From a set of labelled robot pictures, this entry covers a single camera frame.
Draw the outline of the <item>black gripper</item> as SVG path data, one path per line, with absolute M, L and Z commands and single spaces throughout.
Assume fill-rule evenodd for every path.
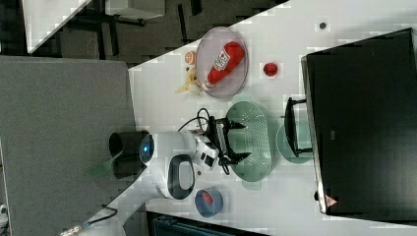
M 238 164 L 251 155 L 249 152 L 229 152 L 230 146 L 227 138 L 229 130 L 244 128 L 245 125 L 228 118 L 215 119 L 213 116 L 208 118 L 206 136 L 219 150 L 218 157 L 221 165 Z

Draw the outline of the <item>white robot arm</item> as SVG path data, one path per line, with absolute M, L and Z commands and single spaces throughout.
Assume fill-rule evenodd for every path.
M 227 167 L 249 156 L 246 152 L 235 152 L 228 141 L 228 132 L 243 129 L 243 124 L 210 116 L 206 125 L 204 129 L 180 128 L 146 135 L 139 147 L 146 170 L 94 216 L 59 236 L 126 236 L 125 222 L 147 201 L 184 200 L 192 194 L 196 164 L 203 165 L 210 157 Z

